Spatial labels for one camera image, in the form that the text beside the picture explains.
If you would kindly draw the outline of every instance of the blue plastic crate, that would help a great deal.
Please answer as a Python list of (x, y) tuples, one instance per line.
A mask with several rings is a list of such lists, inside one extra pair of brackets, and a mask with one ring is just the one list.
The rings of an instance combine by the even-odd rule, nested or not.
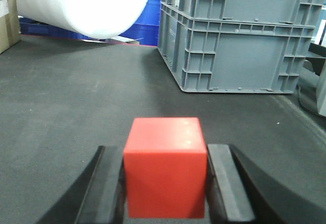
[(157, 46), (158, 29), (158, 25), (133, 24), (131, 28), (120, 36), (138, 40), (142, 45)]
[(159, 25), (161, 0), (148, 0), (135, 24)]
[(142, 45), (157, 46), (160, 10), (161, 0), (148, 0), (140, 17), (120, 36), (138, 40)]
[(49, 37), (60, 37), (69, 39), (80, 39), (80, 40), (94, 40), (88, 36), (80, 33), (68, 31), (53, 25), (39, 23), (35, 20), (28, 18), (19, 19), (20, 31), (25, 35), (35, 36), (49, 36)]

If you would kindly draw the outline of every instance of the white foam roll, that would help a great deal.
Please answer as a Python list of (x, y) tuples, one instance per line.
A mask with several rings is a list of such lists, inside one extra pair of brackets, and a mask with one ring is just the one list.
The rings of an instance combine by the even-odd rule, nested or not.
[(17, 0), (18, 14), (83, 35), (106, 39), (137, 20), (147, 0)]

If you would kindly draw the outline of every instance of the label on box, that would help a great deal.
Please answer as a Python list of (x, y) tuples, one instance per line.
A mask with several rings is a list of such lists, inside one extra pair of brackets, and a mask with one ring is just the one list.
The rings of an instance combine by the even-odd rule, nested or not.
[(9, 14), (8, 0), (0, 0), (0, 18)]

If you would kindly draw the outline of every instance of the red block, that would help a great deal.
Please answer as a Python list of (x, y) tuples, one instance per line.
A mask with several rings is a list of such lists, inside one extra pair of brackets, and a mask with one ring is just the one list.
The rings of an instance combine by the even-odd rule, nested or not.
[(203, 218), (207, 150), (198, 118), (136, 118), (124, 149), (131, 218)]

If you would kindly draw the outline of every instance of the table surface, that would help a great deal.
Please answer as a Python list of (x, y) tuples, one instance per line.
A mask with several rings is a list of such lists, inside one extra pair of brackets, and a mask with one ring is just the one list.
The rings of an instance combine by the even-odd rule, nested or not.
[(97, 146), (122, 150), (135, 117), (198, 117), (206, 143), (235, 145), (326, 210), (326, 123), (294, 95), (187, 94), (155, 47), (24, 36), (0, 54), (0, 223), (50, 223)]

